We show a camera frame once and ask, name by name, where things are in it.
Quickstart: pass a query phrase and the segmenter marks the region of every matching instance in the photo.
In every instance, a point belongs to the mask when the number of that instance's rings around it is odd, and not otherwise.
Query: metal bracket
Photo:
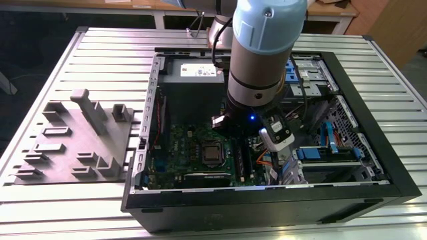
[[[315,83],[305,82],[303,87],[305,87],[307,96],[311,96],[311,97],[322,96],[318,85]],[[294,96],[303,96],[301,85],[293,84],[291,89],[293,89]]]

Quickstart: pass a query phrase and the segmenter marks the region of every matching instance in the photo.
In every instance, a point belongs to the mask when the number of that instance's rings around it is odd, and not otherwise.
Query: black cable
[[[198,10],[196,10],[195,12],[196,12],[196,14],[198,14],[198,17],[196,17],[195,20],[192,21],[190,27],[187,28],[187,31],[190,32],[190,34],[191,34],[191,36],[192,36],[194,38],[198,38],[198,37],[199,37],[199,33],[200,33],[200,29],[202,29],[203,19],[204,19],[204,17],[206,17],[206,13],[203,12],[203,13],[200,14]],[[200,22],[199,22],[198,32],[196,32],[196,34],[195,34],[195,36],[194,36],[192,27],[194,27],[198,19],[200,19]]]
[[[301,92],[302,92],[302,97],[305,98],[305,112],[302,114],[302,122],[305,123],[306,121],[306,115],[307,115],[307,108],[309,108],[309,99],[307,99],[307,93],[306,93],[306,89],[305,89],[305,85],[303,85],[303,78],[301,75],[301,71],[299,71],[299,66],[297,66],[297,62],[295,59],[293,57],[293,55],[289,57],[291,59],[293,65],[294,65],[294,71],[298,77],[298,83],[299,83],[299,87],[301,87]]]
[[[188,29],[191,29],[198,21],[198,19],[200,18],[202,16],[198,14],[198,17],[194,19],[192,23],[190,24],[190,27]]]
[[[279,167],[279,155],[278,152],[270,152],[270,157],[271,157],[271,167],[272,170],[275,171],[275,176],[272,176],[270,173],[270,185],[278,185],[279,183],[279,173],[281,173],[281,167]]]
[[[200,12],[198,10],[195,11],[195,13],[198,14],[199,17],[202,16],[202,14],[200,14]],[[202,21],[202,26],[204,27],[204,29],[207,29],[207,25],[203,22],[203,19],[200,21]]]
[[[215,67],[218,67],[218,68],[222,68],[222,67],[220,67],[220,63],[216,61],[216,58],[215,58],[216,43],[218,43],[219,40],[220,40],[220,35],[223,34],[227,26],[232,23],[232,20],[234,20],[234,18],[231,17],[231,18],[228,19],[228,21],[226,22],[224,26],[222,26],[219,32],[216,33],[215,40],[214,40],[214,45],[212,45],[212,63],[214,63],[214,65],[215,65]]]

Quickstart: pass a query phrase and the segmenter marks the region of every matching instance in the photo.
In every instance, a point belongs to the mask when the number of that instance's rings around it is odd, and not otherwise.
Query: aluminum workbench
[[[0,237],[118,239],[154,237],[120,212],[124,183],[14,185],[15,165],[35,143],[50,100],[76,107],[74,88],[87,88],[104,108],[134,108],[128,148],[138,146],[155,47],[204,48],[184,30],[80,28],[0,159]],[[333,51],[413,176],[423,196],[347,223],[180,232],[187,239],[421,239],[427,236],[427,103],[374,41],[362,36],[302,34],[297,51]],[[128,162],[134,152],[127,152]]]

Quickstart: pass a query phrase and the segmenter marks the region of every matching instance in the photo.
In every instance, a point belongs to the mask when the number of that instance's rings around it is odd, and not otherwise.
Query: metal chassis frame
[[[155,51],[206,51],[207,49],[156,49]],[[359,123],[359,131],[365,134],[369,143],[374,149],[375,155],[379,158],[381,164],[389,173],[391,180],[390,185],[373,185],[373,186],[343,186],[343,187],[317,187],[317,188],[279,188],[270,189],[268,191],[216,191],[216,192],[187,192],[174,193],[166,197],[162,193],[154,194],[138,194],[131,190],[131,176],[128,174],[124,196],[122,202],[123,212],[144,212],[160,213],[163,208],[182,209],[184,206],[206,206],[207,208],[220,207],[220,205],[238,205],[238,204],[254,204],[254,203],[274,203],[274,202],[293,202],[293,201],[321,201],[333,199],[365,199],[366,202],[378,200],[382,198],[390,198],[391,201],[378,202],[371,207],[362,211],[354,212],[339,221],[346,222],[362,214],[373,211],[374,209],[389,205],[399,204],[407,200],[422,195],[413,178],[401,162],[401,159],[393,149],[393,146],[386,138],[386,135],[374,119],[374,116],[369,110],[367,105],[358,93],[358,90],[347,76],[347,73],[341,65],[341,62],[333,52],[305,52],[294,51],[293,53],[315,53],[319,54],[326,61],[331,75],[337,81],[341,92],[345,93],[345,99],[347,101],[351,112],[357,116]]]

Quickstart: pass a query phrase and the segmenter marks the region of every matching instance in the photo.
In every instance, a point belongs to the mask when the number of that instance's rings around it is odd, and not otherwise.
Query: blue tab
[[[298,159],[302,160],[305,159],[305,152],[301,150],[301,149],[297,149],[297,156],[298,156]]]
[[[307,159],[321,159],[321,153],[318,148],[302,148]]]
[[[286,165],[282,168],[282,175],[286,174],[287,169],[290,168],[290,162],[286,163]]]
[[[355,147],[355,148],[353,149],[353,153],[354,153],[355,158],[357,158],[358,160],[361,160],[361,159],[362,159],[361,149]]]
[[[339,149],[337,148],[335,144],[335,137],[334,137],[334,128],[330,121],[326,121],[321,128],[321,145],[322,146],[331,146],[331,150],[334,154],[339,153]]]

